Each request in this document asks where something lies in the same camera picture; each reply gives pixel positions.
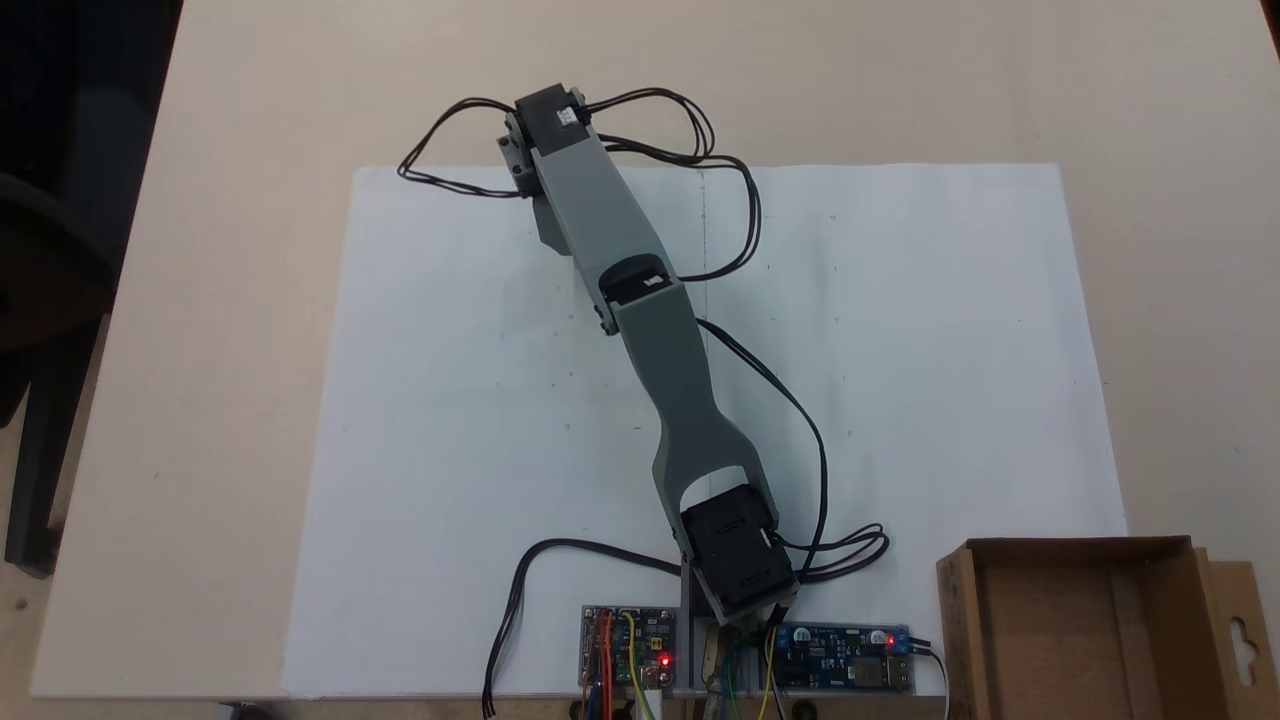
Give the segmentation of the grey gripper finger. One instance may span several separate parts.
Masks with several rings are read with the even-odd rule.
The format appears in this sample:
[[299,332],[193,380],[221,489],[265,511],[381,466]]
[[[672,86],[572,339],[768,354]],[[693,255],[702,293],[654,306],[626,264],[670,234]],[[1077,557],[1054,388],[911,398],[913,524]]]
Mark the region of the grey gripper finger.
[[539,240],[561,256],[571,258],[572,251],[564,238],[559,219],[544,193],[534,197],[534,219]]

